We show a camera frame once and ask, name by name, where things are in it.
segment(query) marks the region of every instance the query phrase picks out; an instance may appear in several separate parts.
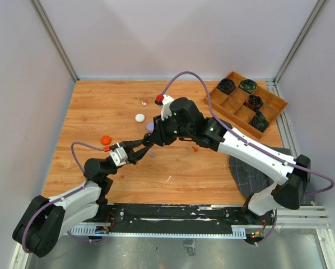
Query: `wooden tabletop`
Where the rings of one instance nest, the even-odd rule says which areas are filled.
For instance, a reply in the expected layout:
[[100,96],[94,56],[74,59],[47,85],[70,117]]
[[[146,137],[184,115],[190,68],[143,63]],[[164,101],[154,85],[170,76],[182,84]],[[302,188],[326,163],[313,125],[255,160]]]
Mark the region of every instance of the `wooden tabletop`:
[[[78,81],[64,121],[61,137],[43,195],[55,196],[83,182],[70,150],[73,141],[102,147],[100,138],[109,135],[113,141],[141,139],[146,124],[161,113],[154,104],[168,81]],[[206,82],[209,90],[217,81]],[[185,96],[193,100],[205,117],[210,116],[203,103],[206,95],[199,81],[175,81],[167,92],[173,98]],[[146,120],[135,121],[142,113]],[[240,128],[247,136],[251,135]],[[282,146],[276,123],[259,142]],[[176,141],[170,146],[154,146],[137,165],[126,165],[109,176],[114,184],[106,196],[109,202],[123,203],[187,203],[241,205],[240,194],[229,170],[227,155],[199,148],[194,152],[191,142]],[[100,152],[76,146],[78,159],[106,158]]]

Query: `red connector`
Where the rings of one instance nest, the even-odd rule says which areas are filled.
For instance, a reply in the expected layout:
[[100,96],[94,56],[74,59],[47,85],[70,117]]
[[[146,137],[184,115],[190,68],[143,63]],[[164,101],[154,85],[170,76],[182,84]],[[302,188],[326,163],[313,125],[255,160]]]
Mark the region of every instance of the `red connector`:
[[164,99],[164,97],[163,97],[161,94],[159,94],[159,95],[156,97],[156,101],[157,101],[158,103],[161,103],[161,102],[163,101],[163,99]]

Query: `gray cloth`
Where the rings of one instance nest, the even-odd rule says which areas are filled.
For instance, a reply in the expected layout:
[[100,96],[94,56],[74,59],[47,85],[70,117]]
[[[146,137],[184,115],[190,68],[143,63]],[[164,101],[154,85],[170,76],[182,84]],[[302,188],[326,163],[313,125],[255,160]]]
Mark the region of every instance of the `gray cloth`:
[[[291,151],[289,149],[280,147],[271,148],[282,154],[291,155]],[[273,184],[273,180],[260,170],[257,170],[251,165],[235,157],[230,156],[229,165],[232,177],[245,198],[249,197],[252,193],[260,192]],[[313,200],[314,196],[305,195],[302,198],[301,205],[310,205]]]

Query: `gray floor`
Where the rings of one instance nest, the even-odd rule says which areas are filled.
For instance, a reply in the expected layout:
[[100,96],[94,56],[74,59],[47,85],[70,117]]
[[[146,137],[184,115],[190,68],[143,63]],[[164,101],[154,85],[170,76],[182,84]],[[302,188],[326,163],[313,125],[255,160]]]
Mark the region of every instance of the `gray floor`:
[[114,237],[89,244],[63,236],[48,256],[31,256],[26,268],[326,268],[313,232],[274,231],[257,248],[243,240],[196,239],[196,255],[190,257],[183,239]]

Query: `wooden organizer box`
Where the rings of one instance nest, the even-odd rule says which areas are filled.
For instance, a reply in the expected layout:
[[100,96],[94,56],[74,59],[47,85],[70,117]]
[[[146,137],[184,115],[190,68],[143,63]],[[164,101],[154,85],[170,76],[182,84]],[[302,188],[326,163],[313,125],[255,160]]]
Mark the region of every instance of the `wooden organizer box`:
[[[266,120],[269,122],[269,125],[264,132],[260,132],[249,124],[256,114],[255,111],[244,105],[250,94],[239,88],[240,82],[242,80],[246,80],[246,78],[236,72],[231,72],[226,78],[231,79],[235,83],[236,88],[232,93],[230,93],[230,95],[226,95],[216,86],[210,92],[213,109],[236,123],[239,127],[244,128],[256,138],[260,139],[266,130],[271,126],[271,122],[276,120],[276,118],[281,114],[288,102],[260,86],[255,89],[252,94],[261,97],[263,102],[263,106],[259,111],[262,112]],[[207,96],[204,98],[204,102],[205,104],[208,104]]]

